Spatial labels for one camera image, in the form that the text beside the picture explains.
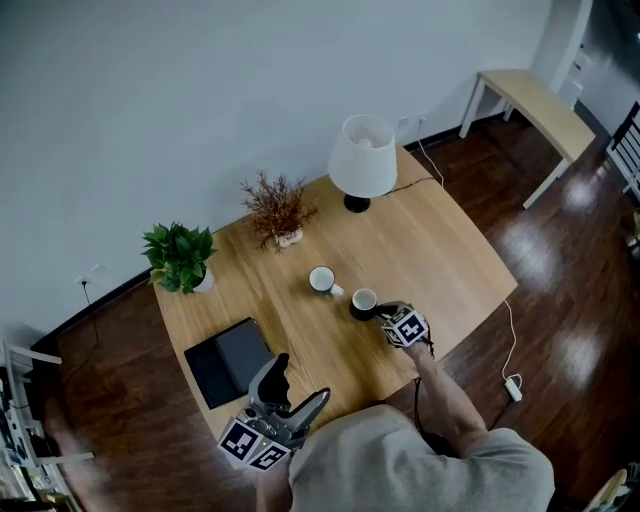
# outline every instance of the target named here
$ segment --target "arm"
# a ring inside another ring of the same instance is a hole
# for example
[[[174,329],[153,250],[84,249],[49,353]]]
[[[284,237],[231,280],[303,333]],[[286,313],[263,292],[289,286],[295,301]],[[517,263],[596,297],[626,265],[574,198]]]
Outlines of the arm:
[[[427,392],[430,427],[465,457],[488,437],[484,420],[465,392],[436,366],[425,343],[414,343],[405,353],[415,363]]]
[[[280,460],[266,473],[258,475],[256,485],[257,512],[286,512],[291,509],[293,497],[289,487],[291,457]]]

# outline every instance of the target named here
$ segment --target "white mug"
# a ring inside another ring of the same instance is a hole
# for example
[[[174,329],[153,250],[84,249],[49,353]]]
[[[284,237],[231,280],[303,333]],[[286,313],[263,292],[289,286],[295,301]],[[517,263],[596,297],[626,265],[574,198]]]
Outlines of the white mug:
[[[320,295],[342,295],[344,290],[336,284],[336,276],[329,267],[316,267],[309,274],[309,284]]]

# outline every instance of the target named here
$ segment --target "black mug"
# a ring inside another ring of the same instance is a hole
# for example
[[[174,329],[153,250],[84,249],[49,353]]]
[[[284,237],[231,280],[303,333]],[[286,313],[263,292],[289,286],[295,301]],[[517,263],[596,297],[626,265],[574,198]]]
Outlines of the black mug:
[[[369,288],[360,288],[351,297],[349,312],[353,318],[364,322],[371,320],[375,316],[377,305],[378,297],[376,293],[373,290],[369,290]]]

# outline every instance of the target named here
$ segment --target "lamp base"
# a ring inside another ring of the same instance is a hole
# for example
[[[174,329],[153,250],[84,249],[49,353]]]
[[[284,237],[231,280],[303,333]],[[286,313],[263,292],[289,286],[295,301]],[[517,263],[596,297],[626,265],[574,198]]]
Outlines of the lamp base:
[[[350,196],[349,194],[345,194],[344,196],[344,207],[353,213],[362,213],[367,211],[371,206],[371,199],[366,197],[355,197]]]

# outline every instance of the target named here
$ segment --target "lamp shade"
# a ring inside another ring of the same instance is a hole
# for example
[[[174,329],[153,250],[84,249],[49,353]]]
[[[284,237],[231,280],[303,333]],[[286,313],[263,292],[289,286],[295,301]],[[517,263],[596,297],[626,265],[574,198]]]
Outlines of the lamp shade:
[[[329,158],[329,176],[350,196],[372,198],[389,192],[398,177],[393,129],[376,116],[347,119]]]

